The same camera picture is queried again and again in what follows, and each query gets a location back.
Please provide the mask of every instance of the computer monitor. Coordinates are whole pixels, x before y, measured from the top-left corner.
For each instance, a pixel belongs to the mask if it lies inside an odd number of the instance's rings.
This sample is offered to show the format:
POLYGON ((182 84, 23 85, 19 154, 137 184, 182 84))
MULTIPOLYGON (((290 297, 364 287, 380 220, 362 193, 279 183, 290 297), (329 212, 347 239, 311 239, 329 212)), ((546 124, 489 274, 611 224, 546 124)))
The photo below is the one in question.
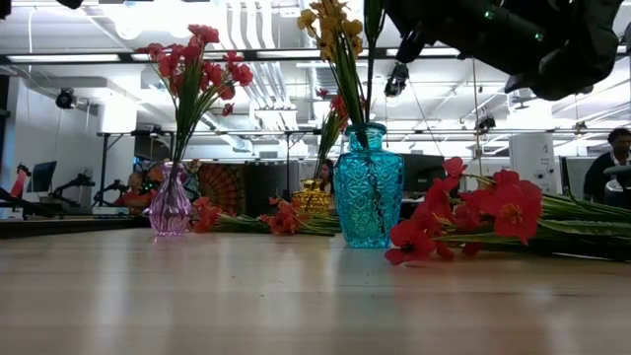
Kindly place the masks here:
POLYGON ((31 172, 31 181, 29 181, 27 192, 48 192, 52 185, 55 168, 57 168, 57 162, 36 164, 31 172))
POLYGON ((401 154, 403 157, 403 191, 425 193, 434 183, 434 178, 444 178, 443 156, 401 154))

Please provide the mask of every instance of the white wall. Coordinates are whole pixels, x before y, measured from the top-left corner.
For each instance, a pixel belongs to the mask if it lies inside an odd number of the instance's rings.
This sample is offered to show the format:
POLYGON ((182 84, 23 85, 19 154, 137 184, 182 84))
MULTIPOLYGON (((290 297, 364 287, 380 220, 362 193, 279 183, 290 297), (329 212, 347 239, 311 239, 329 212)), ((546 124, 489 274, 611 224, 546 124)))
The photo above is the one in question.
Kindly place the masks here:
MULTIPOLYGON (((38 163, 57 161, 53 188, 88 170, 92 171, 97 184, 92 188, 92 195, 98 191, 103 152, 103 138, 97 137, 102 126, 99 117, 87 115, 81 109, 59 109, 54 99, 29 89, 20 78, 11 79, 8 109, 12 116, 5 132, 0 175, 3 188, 9 190, 15 182, 19 163, 32 169, 38 163)), ((127 181, 133 169, 134 141, 131 137, 122 138, 108 151, 105 185, 115 178, 127 181)), ((79 189, 70 187, 64 191, 64 196, 77 200, 79 189)), ((116 196, 117 193, 112 192, 106 199, 114 200, 116 196)), ((25 193, 24 198, 38 201, 35 193, 25 193)))

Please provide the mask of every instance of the gold vase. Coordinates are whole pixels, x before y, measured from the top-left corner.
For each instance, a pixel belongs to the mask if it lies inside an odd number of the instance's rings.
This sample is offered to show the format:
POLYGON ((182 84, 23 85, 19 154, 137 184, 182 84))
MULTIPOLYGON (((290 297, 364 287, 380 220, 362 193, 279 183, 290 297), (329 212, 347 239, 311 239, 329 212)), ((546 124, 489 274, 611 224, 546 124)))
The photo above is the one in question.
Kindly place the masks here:
POLYGON ((294 192, 294 198, 300 201, 301 209, 305 213, 326 214, 331 200, 331 194, 320 191, 321 178, 307 178, 303 180, 303 190, 294 192))

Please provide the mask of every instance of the table surface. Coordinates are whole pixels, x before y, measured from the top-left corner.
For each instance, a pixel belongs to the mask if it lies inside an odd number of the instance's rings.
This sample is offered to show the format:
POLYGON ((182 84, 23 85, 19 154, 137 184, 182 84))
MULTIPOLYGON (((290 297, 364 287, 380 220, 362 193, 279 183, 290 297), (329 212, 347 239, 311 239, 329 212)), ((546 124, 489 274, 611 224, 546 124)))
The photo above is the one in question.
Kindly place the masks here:
POLYGON ((631 353, 627 264, 383 255, 341 238, 150 230, 0 241, 0 352, 631 353))

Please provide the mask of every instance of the vase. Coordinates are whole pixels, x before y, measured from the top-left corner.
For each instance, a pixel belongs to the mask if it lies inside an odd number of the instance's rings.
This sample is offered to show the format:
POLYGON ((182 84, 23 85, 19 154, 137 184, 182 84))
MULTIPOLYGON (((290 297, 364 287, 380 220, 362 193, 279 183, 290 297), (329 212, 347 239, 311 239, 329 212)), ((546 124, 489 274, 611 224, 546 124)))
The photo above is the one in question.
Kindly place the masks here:
POLYGON ((349 126, 350 152, 339 157, 333 170, 337 214, 350 248, 388 248, 389 230, 399 220, 403 158, 382 150, 384 134, 382 124, 349 126), (362 129, 367 147, 360 143, 362 129))
POLYGON ((180 237, 188 228, 192 206, 186 197, 181 177, 183 164, 163 163, 164 180, 151 201, 149 220, 158 237, 180 237), (172 176, 172 169, 177 169, 172 176))
POLYGON ((326 214, 331 201, 331 194, 320 191, 321 178, 308 178, 303 180, 303 189, 294 192, 293 197, 300 201, 303 212, 307 214, 326 214))

